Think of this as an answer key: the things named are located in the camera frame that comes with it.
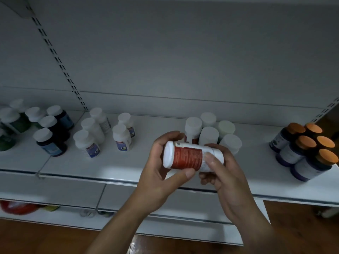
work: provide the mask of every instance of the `light blue label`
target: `light blue label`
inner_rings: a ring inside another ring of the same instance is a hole
[[[51,156],[56,156],[62,153],[62,150],[59,149],[54,143],[50,143],[48,145],[44,145],[40,147],[44,149]]]
[[[123,141],[115,141],[117,143],[117,147],[119,149],[119,151],[128,151],[127,149],[127,145],[125,142]]]
[[[130,127],[130,128],[127,128],[127,130],[129,131],[131,138],[133,138],[135,136],[134,128]]]
[[[69,128],[71,128],[74,125],[73,121],[70,119],[70,116],[68,116],[68,114],[64,115],[60,119],[60,123],[66,129],[69,129]]]
[[[93,143],[91,146],[87,147],[86,151],[91,158],[98,156],[99,153],[100,153],[100,149],[95,143]]]

